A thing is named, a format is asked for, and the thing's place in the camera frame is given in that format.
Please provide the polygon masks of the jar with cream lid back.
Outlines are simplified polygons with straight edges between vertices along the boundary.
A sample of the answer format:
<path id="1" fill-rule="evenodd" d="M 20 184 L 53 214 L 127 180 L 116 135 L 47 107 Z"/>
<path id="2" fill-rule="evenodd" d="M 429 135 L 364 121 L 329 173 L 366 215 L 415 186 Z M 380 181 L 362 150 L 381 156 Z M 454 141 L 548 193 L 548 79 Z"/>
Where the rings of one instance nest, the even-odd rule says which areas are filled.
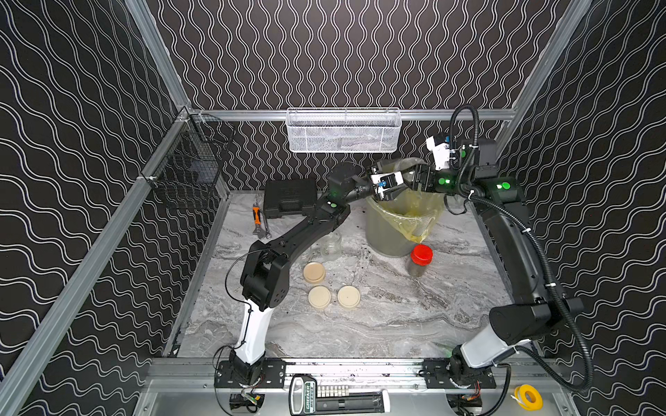
<path id="1" fill-rule="evenodd" d="M 416 157 L 404 159 L 382 159 L 375 164 L 378 173 L 389 174 L 399 172 L 406 169 L 411 169 L 415 165 L 425 164 L 425 160 Z"/>

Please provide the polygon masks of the jar with cream lid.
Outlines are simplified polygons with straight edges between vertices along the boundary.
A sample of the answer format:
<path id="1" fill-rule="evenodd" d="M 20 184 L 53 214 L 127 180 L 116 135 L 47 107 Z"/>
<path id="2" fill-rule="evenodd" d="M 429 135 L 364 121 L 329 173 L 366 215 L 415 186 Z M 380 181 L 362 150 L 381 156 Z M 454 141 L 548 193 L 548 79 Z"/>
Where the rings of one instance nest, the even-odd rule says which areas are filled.
<path id="1" fill-rule="evenodd" d="M 322 260 L 335 261 L 343 254 L 342 236 L 339 232 L 331 232 L 319 240 L 319 250 Z"/>
<path id="2" fill-rule="evenodd" d="M 399 172 L 406 169 L 411 169 L 415 165 L 425 164 L 425 160 L 416 157 L 404 159 L 382 159 L 375 164 L 378 173 L 389 174 Z"/>

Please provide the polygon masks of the jar with cream lid front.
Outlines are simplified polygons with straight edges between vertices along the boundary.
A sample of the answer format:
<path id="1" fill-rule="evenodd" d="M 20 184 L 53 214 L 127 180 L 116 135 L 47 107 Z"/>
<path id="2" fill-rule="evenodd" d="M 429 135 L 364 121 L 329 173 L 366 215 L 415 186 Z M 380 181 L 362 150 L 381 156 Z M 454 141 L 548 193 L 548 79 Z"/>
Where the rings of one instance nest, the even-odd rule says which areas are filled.
<path id="1" fill-rule="evenodd" d="M 319 250 L 322 260 L 335 261 L 343 254 L 342 236 L 339 232 L 331 232 L 319 240 Z"/>

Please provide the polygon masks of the glass jar with tea leaves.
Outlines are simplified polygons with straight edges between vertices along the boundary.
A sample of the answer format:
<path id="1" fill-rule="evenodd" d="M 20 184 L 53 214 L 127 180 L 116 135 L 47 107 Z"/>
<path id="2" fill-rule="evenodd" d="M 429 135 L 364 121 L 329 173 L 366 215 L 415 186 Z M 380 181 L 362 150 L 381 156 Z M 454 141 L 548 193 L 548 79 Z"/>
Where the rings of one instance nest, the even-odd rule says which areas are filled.
<path id="1" fill-rule="evenodd" d="M 319 256 L 319 249 L 317 247 L 310 247 L 310 249 L 308 249 L 301 255 L 300 261 L 302 263 L 315 262 L 318 260 L 318 256 Z"/>

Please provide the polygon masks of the tan jar lid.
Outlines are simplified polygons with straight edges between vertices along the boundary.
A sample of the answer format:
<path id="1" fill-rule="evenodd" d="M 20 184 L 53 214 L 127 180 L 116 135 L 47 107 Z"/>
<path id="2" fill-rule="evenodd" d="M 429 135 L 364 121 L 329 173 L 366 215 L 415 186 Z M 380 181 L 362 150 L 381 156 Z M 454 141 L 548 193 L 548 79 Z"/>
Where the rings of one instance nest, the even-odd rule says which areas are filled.
<path id="1" fill-rule="evenodd" d="M 320 284 L 326 277 L 326 269 L 322 263 L 310 262 L 303 268 L 303 277 L 309 284 Z"/>

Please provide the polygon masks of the cream lid of back jar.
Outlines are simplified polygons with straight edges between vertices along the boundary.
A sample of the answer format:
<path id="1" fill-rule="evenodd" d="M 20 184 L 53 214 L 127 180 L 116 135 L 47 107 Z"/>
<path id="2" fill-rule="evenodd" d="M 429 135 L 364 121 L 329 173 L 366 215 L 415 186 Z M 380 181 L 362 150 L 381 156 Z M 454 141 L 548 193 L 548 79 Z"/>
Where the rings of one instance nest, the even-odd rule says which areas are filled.
<path id="1" fill-rule="evenodd" d="M 313 287 L 308 294 L 308 302 L 315 310 L 325 310 L 331 301 L 331 291 L 325 286 Z"/>

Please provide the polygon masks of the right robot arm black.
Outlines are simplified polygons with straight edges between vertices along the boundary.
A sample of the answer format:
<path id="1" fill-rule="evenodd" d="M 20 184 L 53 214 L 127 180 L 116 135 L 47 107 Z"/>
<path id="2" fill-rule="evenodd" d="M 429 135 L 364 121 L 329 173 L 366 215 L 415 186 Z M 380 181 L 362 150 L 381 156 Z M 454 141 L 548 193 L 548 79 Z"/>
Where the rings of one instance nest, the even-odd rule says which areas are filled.
<path id="1" fill-rule="evenodd" d="M 411 188 L 445 197 L 459 195 L 469 204 L 499 257 L 499 269 L 506 274 L 513 298 L 510 305 L 492 308 L 487 327 L 454 349 L 449 362 L 452 381 L 472 384 L 490 366 L 524 353 L 563 388 L 588 390 L 593 380 L 591 351 L 575 323 L 583 303 L 566 296 L 553 273 L 532 231 L 521 186 L 499 175 L 496 165 L 487 161 L 485 154 L 494 150 L 494 144 L 473 142 L 455 148 L 451 137 L 429 137 L 427 149 L 435 163 L 415 167 Z M 581 381 L 567 381 L 530 346 L 561 323 L 572 332 L 583 358 Z"/>

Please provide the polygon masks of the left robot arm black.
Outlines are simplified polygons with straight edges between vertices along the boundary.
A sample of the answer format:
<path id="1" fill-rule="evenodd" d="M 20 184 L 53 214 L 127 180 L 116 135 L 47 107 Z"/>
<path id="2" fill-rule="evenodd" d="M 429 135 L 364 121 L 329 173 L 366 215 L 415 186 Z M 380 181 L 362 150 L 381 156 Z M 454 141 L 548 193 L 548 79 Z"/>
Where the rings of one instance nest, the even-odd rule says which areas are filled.
<path id="1" fill-rule="evenodd" d="M 291 265 L 322 237 L 334 232 L 350 215 L 350 204 L 367 197 L 389 200 L 405 187 L 404 174 L 375 166 L 358 174 L 348 162 L 334 167 L 327 190 L 312 213 L 291 230 L 268 243 L 256 241 L 245 257 L 239 301 L 246 306 L 237 346 L 230 353 L 233 369 L 245 384 L 252 383 L 265 360 L 265 337 L 272 313 L 290 289 Z"/>

